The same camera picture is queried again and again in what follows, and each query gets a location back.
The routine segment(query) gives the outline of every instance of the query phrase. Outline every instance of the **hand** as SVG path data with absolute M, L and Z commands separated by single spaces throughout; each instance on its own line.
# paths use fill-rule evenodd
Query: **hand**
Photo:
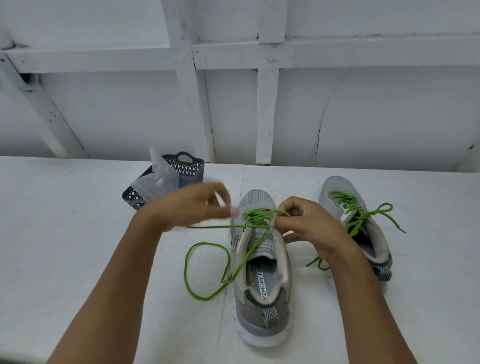
M 217 192 L 225 202 L 220 207 Z M 158 197 L 142 207 L 135 216 L 147 221 L 158 231 L 172 230 L 175 226 L 191 226 L 211 218 L 238 216 L 237 208 L 230 207 L 230 194 L 223 183 L 196 183 Z
M 273 221 L 275 229 L 281 233 L 293 231 L 284 237 L 285 243 L 308 241 L 312 243 L 318 256 L 327 262 L 332 253 L 358 247 L 345 227 L 316 202 L 289 197 L 278 209 L 292 216 L 277 213 Z

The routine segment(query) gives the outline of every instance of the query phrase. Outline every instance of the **green shoelace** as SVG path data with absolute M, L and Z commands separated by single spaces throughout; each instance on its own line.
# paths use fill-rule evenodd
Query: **green shoelace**
M 243 215 L 245 216 L 245 221 L 246 225 L 216 225 L 216 226 L 195 226 L 192 227 L 191 229 L 226 229 L 226 228 L 252 228 L 252 229 L 264 229 L 265 231 L 263 232 L 262 236 L 255 240 L 253 243 L 252 247 L 248 250 L 247 254 L 243 258 L 243 260 L 240 262 L 238 265 L 237 269 L 233 274 L 230 274 L 227 278 L 225 276 L 228 273 L 228 270 L 230 268 L 230 252 L 226 247 L 220 244 L 216 243 L 209 243 L 209 242 L 200 242 L 197 244 L 194 244 L 190 247 L 190 249 L 187 251 L 187 255 L 185 256 L 185 266 L 183 268 L 183 281 L 185 282 L 185 288 L 187 289 L 188 293 L 195 299 L 199 301 L 209 301 L 212 298 L 214 298 L 216 295 L 218 295 L 226 286 L 228 286 L 230 283 L 232 283 L 237 275 L 240 272 L 240 269 L 244 264 L 247 263 L 248 258 L 250 255 L 252 255 L 253 251 L 255 248 L 260 244 L 264 239 L 265 236 L 267 236 L 268 230 L 270 229 L 270 226 L 266 223 L 266 220 L 272 221 L 272 216 L 270 214 L 276 213 L 276 212 L 282 212 L 286 214 L 287 216 L 290 216 L 287 212 L 282 211 L 282 210 L 270 210 L 269 208 L 258 208 L 255 210 L 247 211 Z M 223 276 L 220 280 L 220 283 L 222 283 L 222 286 L 213 292 L 210 296 L 200 296 L 193 292 L 190 288 L 190 284 L 188 283 L 187 279 L 187 269 L 188 269 L 188 260 L 190 258 L 190 255 L 192 254 L 192 251 L 201 246 L 201 245 L 209 245 L 209 246 L 216 246 L 218 248 L 221 248 L 225 250 L 227 253 L 227 265 L 225 266 L 225 270 L 223 271 Z
M 376 210 L 373 211 L 365 211 L 363 208 L 361 208 L 358 205 L 357 199 L 355 198 L 354 195 L 351 194 L 346 194 L 345 192 L 342 191 L 332 191 L 332 194 L 335 194 L 334 199 L 339 205 L 346 205 L 344 208 L 347 208 L 347 211 L 345 212 L 345 215 L 348 215 L 350 212 L 353 210 L 357 211 L 357 214 L 350 220 L 350 222 L 345 225 L 345 228 L 348 230 L 350 227 L 354 227 L 352 231 L 349 233 L 351 237 L 357 235 L 357 233 L 360 230 L 360 227 L 362 224 L 372 215 L 376 214 L 381 214 L 387 218 L 390 219 L 390 221 L 396 226 L 397 229 L 399 229 L 401 232 L 405 233 L 400 227 L 400 225 L 394 220 L 393 217 L 387 214 L 387 212 L 393 210 L 393 205 L 389 204 L 387 202 L 384 202 L 380 206 L 377 207 Z M 330 269 L 330 267 L 323 268 L 320 266 L 320 264 L 323 262 L 323 259 L 321 259 L 319 256 L 316 257 L 314 260 L 312 260 L 309 264 L 307 264 L 307 267 L 311 266 L 313 263 L 318 261 L 318 268 L 323 271 L 327 271 Z

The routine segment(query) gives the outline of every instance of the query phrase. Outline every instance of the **shoe insole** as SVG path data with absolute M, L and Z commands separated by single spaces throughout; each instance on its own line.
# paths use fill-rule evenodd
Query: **shoe insole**
M 353 229 L 354 227 L 351 226 L 348 229 L 348 232 L 350 233 Z M 375 249 L 373 248 L 372 240 L 363 232 L 362 229 L 360 229 L 352 239 L 360 246 L 360 248 L 370 254 L 372 258 L 377 257 Z
M 264 300 L 268 298 L 277 283 L 276 260 L 261 256 L 247 263 L 247 285 L 255 287 Z

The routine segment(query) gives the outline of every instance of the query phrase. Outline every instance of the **clear plastic bag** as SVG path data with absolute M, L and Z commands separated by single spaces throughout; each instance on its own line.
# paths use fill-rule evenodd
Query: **clear plastic bag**
M 178 172 L 157 153 L 154 146 L 149 146 L 148 151 L 152 159 L 153 173 L 140 177 L 130 184 L 146 202 L 168 194 L 179 187 Z

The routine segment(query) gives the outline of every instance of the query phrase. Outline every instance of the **person's right arm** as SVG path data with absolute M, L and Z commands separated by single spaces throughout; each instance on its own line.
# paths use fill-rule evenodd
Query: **person's right arm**
M 342 313 L 350 364 L 416 364 L 365 254 L 345 228 L 318 203 L 290 197 L 274 227 L 285 243 L 309 241 L 330 265 Z

